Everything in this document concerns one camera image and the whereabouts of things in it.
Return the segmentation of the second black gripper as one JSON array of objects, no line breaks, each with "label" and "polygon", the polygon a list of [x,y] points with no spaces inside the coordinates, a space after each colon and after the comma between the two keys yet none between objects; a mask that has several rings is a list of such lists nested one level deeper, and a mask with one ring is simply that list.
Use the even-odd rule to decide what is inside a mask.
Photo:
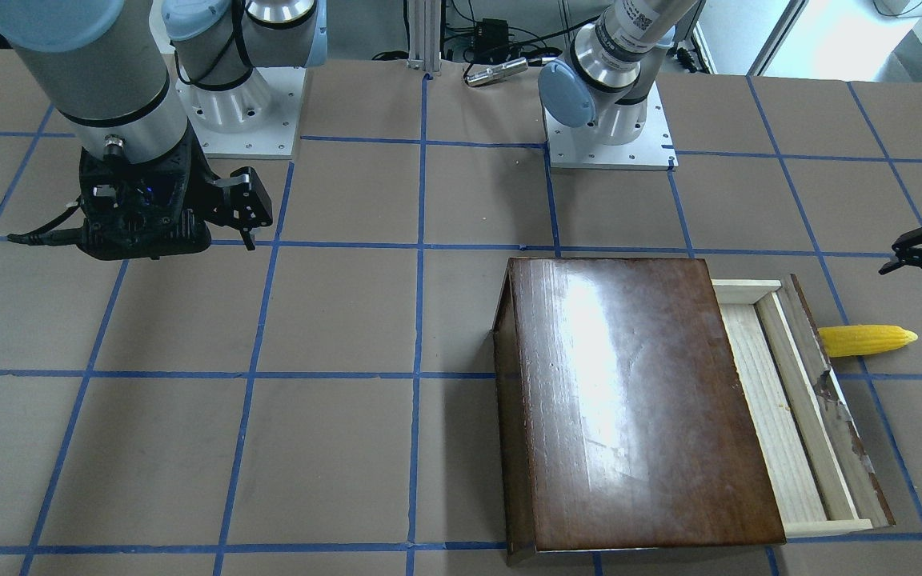
[{"label": "second black gripper", "polygon": [[192,174],[189,207],[206,222],[237,230],[247,250],[256,249],[254,230],[274,222],[270,194],[252,166],[238,168],[228,178]]}]

